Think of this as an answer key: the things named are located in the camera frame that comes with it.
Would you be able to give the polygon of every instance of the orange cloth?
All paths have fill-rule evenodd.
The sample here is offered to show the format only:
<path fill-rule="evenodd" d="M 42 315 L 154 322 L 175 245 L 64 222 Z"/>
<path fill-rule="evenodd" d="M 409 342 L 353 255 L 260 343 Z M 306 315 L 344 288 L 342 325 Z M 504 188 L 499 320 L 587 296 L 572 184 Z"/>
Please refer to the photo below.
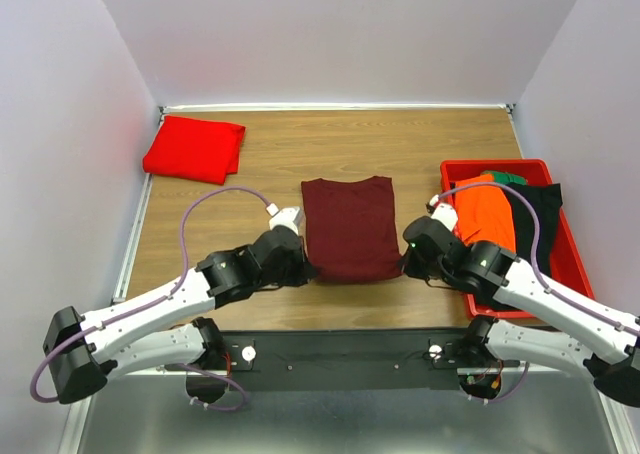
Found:
<path fill-rule="evenodd" d="M 474 182 L 493 181 L 492 174 L 456 182 L 456 187 Z M 511 204 L 502 189 L 481 186 L 455 194 L 458 213 L 458 233 L 465 244 L 492 241 L 516 252 L 516 233 L 513 227 Z"/>

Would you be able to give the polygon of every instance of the robotic arm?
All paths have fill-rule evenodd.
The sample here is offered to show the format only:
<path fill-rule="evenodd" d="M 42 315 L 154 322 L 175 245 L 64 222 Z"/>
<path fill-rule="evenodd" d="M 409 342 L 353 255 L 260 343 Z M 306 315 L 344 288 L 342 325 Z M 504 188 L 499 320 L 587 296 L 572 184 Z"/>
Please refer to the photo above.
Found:
<path fill-rule="evenodd" d="M 113 379 L 145 368 L 186 364 L 211 369 L 220 362 L 224 365 L 229 346 L 211 319 L 197 318 L 177 329 L 162 329 L 185 317 L 248 299 L 268 286 L 306 284 L 314 272 L 298 235 L 301 219 L 299 208 L 273 213 L 271 230 L 253 244 L 213 252 L 187 272 L 177 290 L 179 280 L 173 280 L 125 303 L 84 315 L 73 307 L 58 311 L 44 342 L 58 393 L 57 399 L 50 399 L 73 403 Z M 603 394 L 640 407 L 638 336 L 621 328 L 637 325 L 637 318 L 548 278 L 544 278 L 548 287 L 543 287 L 529 263 L 493 243 L 465 246 L 452 233 L 456 222 L 453 208 L 441 203 L 431 217 L 411 223 L 403 234 L 410 246 L 404 273 L 419 279 L 440 278 L 485 302 L 493 299 L 526 310 L 562 332 L 477 317 L 451 342 L 425 346 L 426 361 L 420 362 L 431 363 L 433 372 L 486 367 L 497 360 L 528 361 L 593 379 Z M 569 302 L 550 294 L 550 288 Z M 604 322 L 587 311 L 615 322 Z M 77 340 L 69 343 L 74 336 Z M 60 349 L 63 344 L 69 345 Z M 244 358 L 250 363 L 256 352 L 235 354 L 236 361 Z M 343 352 L 336 354 L 336 359 L 349 361 Z M 470 392 L 470 386 L 462 380 L 460 384 Z"/>

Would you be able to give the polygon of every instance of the red cloth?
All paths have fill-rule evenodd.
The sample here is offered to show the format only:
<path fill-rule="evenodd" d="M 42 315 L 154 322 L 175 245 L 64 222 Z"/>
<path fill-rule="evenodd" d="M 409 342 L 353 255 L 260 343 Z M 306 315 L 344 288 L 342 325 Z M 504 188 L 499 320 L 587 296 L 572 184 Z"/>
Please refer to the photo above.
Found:
<path fill-rule="evenodd" d="M 238 172 L 245 128 L 229 122 L 167 116 L 142 160 L 145 172 L 224 184 Z"/>
<path fill-rule="evenodd" d="M 307 251 L 319 280 L 358 283 L 400 275 L 391 179 L 316 179 L 301 187 Z"/>

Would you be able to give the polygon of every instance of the maroon cloth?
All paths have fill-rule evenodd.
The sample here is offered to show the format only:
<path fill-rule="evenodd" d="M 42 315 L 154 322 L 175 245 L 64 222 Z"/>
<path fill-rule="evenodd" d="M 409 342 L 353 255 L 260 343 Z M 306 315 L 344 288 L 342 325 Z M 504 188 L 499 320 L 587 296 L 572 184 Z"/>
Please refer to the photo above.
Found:
<path fill-rule="evenodd" d="M 315 179 L 301 187 L 307 251 L 319 280 L 358 283 L 400 275 L 391 179 Z"/>

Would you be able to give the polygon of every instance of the gray floor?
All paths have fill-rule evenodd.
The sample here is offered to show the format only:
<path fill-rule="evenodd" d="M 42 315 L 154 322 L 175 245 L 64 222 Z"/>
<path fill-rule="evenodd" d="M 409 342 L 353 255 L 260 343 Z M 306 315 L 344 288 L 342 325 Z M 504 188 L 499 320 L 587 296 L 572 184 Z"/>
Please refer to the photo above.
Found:
<path fill-rule="evenodd" d="M 588 384 L 562 373 L 534 372 L 514 397 L 486 407 L 459 392 L 426 389 L 289 392 L 254 393 L 249 407 L 233 414 L 189 406 L 184 376 L 126 376 L 96 395 L 80 452 L 605 454 L 615 449 Z"/>

